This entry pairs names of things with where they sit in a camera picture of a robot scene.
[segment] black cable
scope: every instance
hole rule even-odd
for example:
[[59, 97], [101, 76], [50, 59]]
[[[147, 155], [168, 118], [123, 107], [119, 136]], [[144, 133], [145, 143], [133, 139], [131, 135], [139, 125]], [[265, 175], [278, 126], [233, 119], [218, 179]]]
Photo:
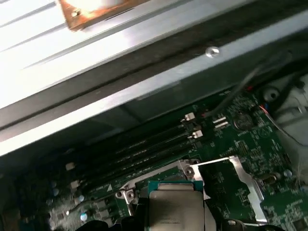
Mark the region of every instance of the black cable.
[[[284, 51], [278, 52], [278, 53], [274, 52], [274, 54], [270, 55], [269, 57], [262, 59], [259, 62], [259, 64], [248, 75], [246, 75], [245, 78], [237, 86], [234, 87], [234, 89], [232, 89], [232, 91], [224, 98], [224, 100], [216, 108], [214, 108], [212, 111], [205, 112], [203, 114], [203, 118], [208, 118], [208, 117], [214, 116], [214, 115], [218, 114], [221, 110], [223, 110], [225, 107], [227, 107], [230, 104], [230, 102], [245, 88], [245, 86], [255, 76], [257, 76], [258, 73], [260, 73], [260, 71], [264, 67], [269, 65], [272, 60], [274, 60], [275, 58], [277, 58], [279, 56], [282, 56], [283, 54], [287, 55], [286, 60], [289, 61], [290, 53], [284, 52]], [[274, 73], [276, 74], [283, 67], [284, 67], [284, 65], [280, 66], [280, 68], [278, 68], [278, 71], [274, 71]]]
[[259, 73], [259, 71], [264, 67], [264, 64], [258, 65], [254, 68], [224, 99], [218, 104], [216, 108], [212, 111], [204, 113], [204, 118], [214, 116], [223, 110], [230, 102], [236, 97], [236, 95], [243, 90], [243, 88]]

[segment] copper heatsink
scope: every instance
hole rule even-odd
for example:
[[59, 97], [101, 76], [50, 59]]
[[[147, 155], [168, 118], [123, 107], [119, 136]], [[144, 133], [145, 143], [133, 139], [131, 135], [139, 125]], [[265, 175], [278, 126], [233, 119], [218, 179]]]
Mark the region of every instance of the copper heatsink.
[[64, 13], [69, 29], [80, 30], [101, 20], [113, 17], [117, 14], [132, 9], [149, 0], [122, 0], [120, 4], [113, 7], [99, 8], [94, 11], [77, 8], [66, 0], [58, 0]]

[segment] metal bracket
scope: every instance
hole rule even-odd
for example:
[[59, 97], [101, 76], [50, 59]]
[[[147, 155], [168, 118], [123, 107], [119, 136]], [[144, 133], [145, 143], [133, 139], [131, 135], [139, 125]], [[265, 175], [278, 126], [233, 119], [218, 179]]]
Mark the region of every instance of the metal bracket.
[[143, 181], [147, 178], [156, 176], [157, 174], [165, 172], [165, 171], [172, 169], [174, 167], [177, 167], [179, 170], [182, 170], [183, 173], [186, 175], [187, 179], [191, 180], [191, 179], [193, 179], [194, 172], [193, 172], [193, 169], [190, 167], [190, 165], [192, 163], [199, 163], [199, 162], [200, 161], [198, 159], [179, 160], [179, 161], [173, 162], [169, 165], [163, 166], [159, 169], [156, 169], [152, 172], [146, 173], [142, 176], [136, 177], [136, 178], [128, 181], [127, 183], [125, 183], [120, 188], [120, 191], [122, 191], [122, 193], [121, 194], [117, 193], [115, 196], [118, 199], [125, 199], [126, 202], [130, 203], [135, 199], [134, 189], [136, 188], [136, 183]]
[[[212, 164], [212, 163], [216, 163], [216, 162], [220, 162], [220, 161], [224, 161], [224, 160], [229, 160], [234, 168], [235, 171], [237, 173], [237, 176], [239, 177], [239, 180], [243, 183], [245, 183], [249, 189], [249, 195], [248, 195], [248, 200], [251, 204], [252, 209], [255, 212], [255, 218], [256, 221], [259, 223], [267, 223], [267, 219], [265, 217], [265, 214], [260, 206], [260, 203], [264, 200], [264, 197], [262, 195], [262, 192], [258, 186], [258, 184], [256, 183], [256, 181], [252, 178], [252, 176], [248, 173], [245, 172], [242, 163], [239, 159], [239, 157], [237, 156], [229, 156], [229, 157], [224, 157], [221, 159], [217, 159], [217, 160], [213, 160], [213, 161], [208, 161], [208, 162], [203, 162], [200, 164], [196, 164], [196, 165], [191, 165], [190, 167], [193, 169], [194, 171], [194, 179], [195, 180], [202, 180], [202, 176], [200, 174], [199, 171], [199, 166], [203, 166], [203, 165], [208, 165], [208, 164]], [[210, 197], [205, 193], [204, 190], [204, 199], [209, 199]]]

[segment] green circuit board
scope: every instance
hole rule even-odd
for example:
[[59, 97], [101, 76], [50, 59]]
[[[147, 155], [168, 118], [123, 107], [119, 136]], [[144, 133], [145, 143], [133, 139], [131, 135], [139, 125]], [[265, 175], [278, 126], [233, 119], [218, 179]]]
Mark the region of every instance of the green circuit board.
[[[112, 225], [128, 216], [125, 200], [116, 194], [129, 180], [183, 159], [200, 162], [236, 155], [245, 171], [259, 183], [264, 195], [261, 207], [269, 224], [288, 231], [304, 231], [308, 224], [308, 195], [292, 174], [288, 154], [271, 122], [258, 108], [251, 93], [236, 97], [215, 117], [203, 118], [229, 94], [207, 97], [133, 130], [61, 156], [57, 164], [38, 165], [16, 181], [21, 223], [31, 230], [74, 231], [87, 220]], [[182, 121], [194, 113], [195, 119]], [[194, 131], [202, 136], [188, 139]], [[209, 207], [224, 218], [255, 223], [248, 187], [240, 182], [229, 161], [201, 167]], [[149, 180], [184, 180], [178, 168], [136, 183], [143, 197]]]

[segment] silver metal plate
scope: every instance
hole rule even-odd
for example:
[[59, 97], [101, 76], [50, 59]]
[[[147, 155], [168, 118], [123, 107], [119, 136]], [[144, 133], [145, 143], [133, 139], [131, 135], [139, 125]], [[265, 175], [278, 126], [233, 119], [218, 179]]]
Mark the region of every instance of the silver metal plate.
[[249, 1], [224, 2], [151, 0], [72, 32], [54, 0], [6, 0], [0, 4], [0, 108]]

